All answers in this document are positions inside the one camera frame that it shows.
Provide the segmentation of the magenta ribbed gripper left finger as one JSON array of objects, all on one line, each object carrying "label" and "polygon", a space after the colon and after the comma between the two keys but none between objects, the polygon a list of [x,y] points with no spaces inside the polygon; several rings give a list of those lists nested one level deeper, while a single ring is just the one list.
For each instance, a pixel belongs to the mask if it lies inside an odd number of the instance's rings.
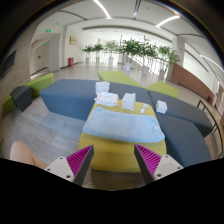
[{"label": "magenta ribbed gripper left finger", "polygon": [[68,157],[58,157],[46,171],[81,186],[94,155],[94,147],[87,146]]}]

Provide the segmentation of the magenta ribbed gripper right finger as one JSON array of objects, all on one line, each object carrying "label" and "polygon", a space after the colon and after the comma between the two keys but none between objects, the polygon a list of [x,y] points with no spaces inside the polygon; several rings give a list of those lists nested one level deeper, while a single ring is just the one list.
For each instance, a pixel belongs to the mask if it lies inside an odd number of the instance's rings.
[{"label": "magenta ribbed gripper right finger", "polygon": [[152,183],[183,169],[183,166],[170,155],[159,155],[138,144],[134,145],[134,155],[139,164],[145,184]]}]

